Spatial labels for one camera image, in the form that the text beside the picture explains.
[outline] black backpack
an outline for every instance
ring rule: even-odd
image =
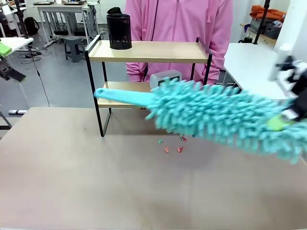
[[[27,29],[28,35],[35,35],[38,32],[39,29],[39,25],[37,23],[37,21],[32,18],[32,17],[28,17],[24,20],[24,25]]]

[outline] white alarm clock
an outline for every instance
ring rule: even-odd
[[[182,73],[177,70],[168,70],[160,73],[154,73],[150,76],[149,86],[151,89],[158,87],[162,82],[168,80],[178,79],[182,81]]]

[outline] gray plastic stool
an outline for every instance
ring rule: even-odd
[[[79,58],[84,57],[84,46],[82,40],[77,37],[66,37],[64,38],[64,48],[65,48],[65,58],[72,59],[72,62],[78,62]]]

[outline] black trash bin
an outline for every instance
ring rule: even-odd
[[[130,16],[123,13],[114,13],[106,16],[111,49],[130,49],[131,26]]]

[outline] pink hoodie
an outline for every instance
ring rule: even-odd
[[[208,84],[219,78],[224,65],[233,21],[233,0],[127,0],[126,14],[131,16],[133,41],[195,42],[201,37],[213,54]],[[143,81],[145,63],[127,63],[130,81]],[[189,80],[192,63],[149,63],[145,81],[153,73],[176,69]],[[202,81],[206,65],[196,64],[194,80]]]

